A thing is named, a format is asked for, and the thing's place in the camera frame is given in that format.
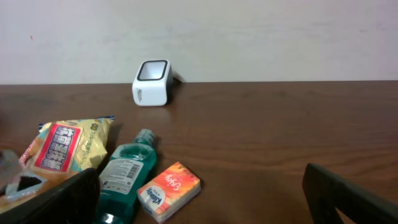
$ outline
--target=red label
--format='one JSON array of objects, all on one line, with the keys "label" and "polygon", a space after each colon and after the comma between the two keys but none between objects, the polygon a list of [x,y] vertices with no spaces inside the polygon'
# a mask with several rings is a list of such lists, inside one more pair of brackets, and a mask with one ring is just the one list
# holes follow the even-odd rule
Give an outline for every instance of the red label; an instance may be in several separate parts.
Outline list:
[{"label": "red label", "polygon": [[68,171],[80,137],[80,128],[54,124],[49,130],[35,166],[57,172]]}]

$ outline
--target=snack bag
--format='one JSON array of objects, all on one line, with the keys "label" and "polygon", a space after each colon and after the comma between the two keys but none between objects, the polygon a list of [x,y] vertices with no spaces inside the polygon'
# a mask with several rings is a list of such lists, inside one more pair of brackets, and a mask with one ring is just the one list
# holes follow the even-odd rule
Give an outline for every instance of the snack bag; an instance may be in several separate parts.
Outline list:
[{"label": "snack bag", "polygon": [[19,159],[21,176],[34,185],[15,186],[0,197],[0,213],[55,187],[80,171],[97,168],[106,156],[109,118],[55,121],[43,124],[40,134]]},{"label": "snack bag", "polygon": [[163,223],[200,192],[200,179],[180,162],[138,189],[145,211]]}]

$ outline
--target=yellow snack package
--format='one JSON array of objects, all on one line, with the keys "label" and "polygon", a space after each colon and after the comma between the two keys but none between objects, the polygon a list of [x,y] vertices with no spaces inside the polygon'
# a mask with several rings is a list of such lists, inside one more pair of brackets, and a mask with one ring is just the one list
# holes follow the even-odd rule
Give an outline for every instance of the yellow snack package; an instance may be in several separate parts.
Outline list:
[{"label": "yellow snack package", "polygon": [[11,190],[0,197],[0,213],[55,187],[80,171],[97,168],[107,154],[105,145],[112,122],[113,117],[40,125],[40,134],[19,159],[25,168],[21,175],[36,178],[40,183],[24,190],[7,186]]}]

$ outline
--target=wood grain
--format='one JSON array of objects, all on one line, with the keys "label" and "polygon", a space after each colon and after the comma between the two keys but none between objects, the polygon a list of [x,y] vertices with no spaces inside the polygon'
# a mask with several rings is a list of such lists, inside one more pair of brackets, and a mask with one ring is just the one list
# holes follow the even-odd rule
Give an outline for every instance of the wood grain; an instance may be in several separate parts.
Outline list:
[{"label": "wood grain", "polygon": [[[41,122],[111,114],[109,154],[153,129],[155,173],[180,161],[202,179],[169,223],[311,223],[308,162],[398,203],[398,82],[183,83],[151,108],[129,84],[0,86],[0,147],[22,154]],[[139,209],[135,223],[155,221]]]}]

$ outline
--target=bottle neck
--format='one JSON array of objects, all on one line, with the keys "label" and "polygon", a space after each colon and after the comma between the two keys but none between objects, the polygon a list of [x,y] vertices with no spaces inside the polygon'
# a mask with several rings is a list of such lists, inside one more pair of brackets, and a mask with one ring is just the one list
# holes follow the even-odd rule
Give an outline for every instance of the bottle neck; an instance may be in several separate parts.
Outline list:
[{"label": "bottle neck", "polygon": [[154,141],[155,141],[154,132],[149,129],[142,129],[134,139],[133,143],[140,143],[153,147]]}]

